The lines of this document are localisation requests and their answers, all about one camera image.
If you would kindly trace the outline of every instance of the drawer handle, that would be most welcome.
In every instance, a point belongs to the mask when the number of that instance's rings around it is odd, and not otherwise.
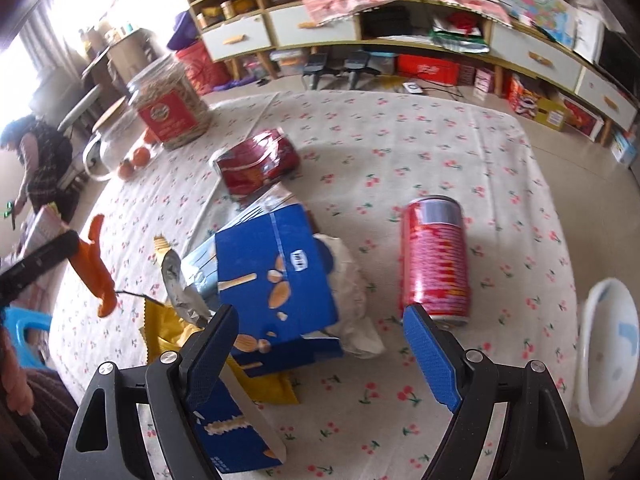
[[[553,66],[553,62],[549,59],[547,59],[546,57],[542,57],[540,56],[540,54],[536,54],[535,52],[529,51],[529,57],[535,61],[540,63],[540,65],[543,66]]]
[[[234,36],[232,38],[227,38],[225,41],[222,42],[223,45],[233,45],[236,43],[240,43],[241,41],[246,41],[247,37],[246,34],[240,34],[238,36]]]
[[[611,99],[609,99],[607,96],[603,96],[604,102],[606,102],[607,106],[609,108],[612,108],[615,111],[618,111],[618,105],[615,104],[615,102],[613,102]]]
[[[320,28],[324,27],[324,25],[318,25],[314,22],[302,22],[298,24],[298,28]]]

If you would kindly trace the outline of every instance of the wooden jar lid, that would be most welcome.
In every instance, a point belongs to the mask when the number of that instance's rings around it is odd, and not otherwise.
[[[106,132],[109,128],[111,128],[115,122],[122,117],[124,111],[127,109],[127,98],[122,97],[114,102],[111,107],[102,114],[100,119],[95,123],[94,129],[92,132],[95,134],[98,131]]]

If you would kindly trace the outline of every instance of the plastic container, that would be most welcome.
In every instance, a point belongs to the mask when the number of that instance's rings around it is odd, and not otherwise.
[[[369,66],[380,70],[382,75],[393,75],[396,73],[396,59],[398,54],[393,52],[370,52],[371,59]]]
[[[275,50],[270,54],[271,60],[280,66],[280,73],[287,75],[302,75],[308,61],[309,54],[306,48],[294,48],[292,50]]]
[[[175,150],[203,135],[211,111],[187,78],[184,65],[172,54],[150,64],[129,85],[129,105],[163,147]]]
[[[609,424],[622,409],[638,368],[638,313],[620,280],[595,285],[580,313],[574,411],[588,426]]]
[[[269,73],[262,66],[260,60],[257,56],[247,56],[242,60],[242,66],[244,66],[245,70],[252,76],[254,76],[257,80],[264,79],[269,76]]]

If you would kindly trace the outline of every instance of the woman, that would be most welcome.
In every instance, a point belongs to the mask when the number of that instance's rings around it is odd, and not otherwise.
[[[73,157],[71,142],[44,121],[28,115],[9,123],[0,134],[0,148],[16,152],[24,166],[24,178],[15,199],[19,215],[27,202],[33,211],[60,198],[58,181],[66,173]]]

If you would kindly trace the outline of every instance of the white bowl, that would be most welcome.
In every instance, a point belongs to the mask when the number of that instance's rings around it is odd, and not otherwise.
[[[588,426],[609,424],[622,409],[638,368],[638,313],[620,280],[595,285],[580,315],[574,408]]]

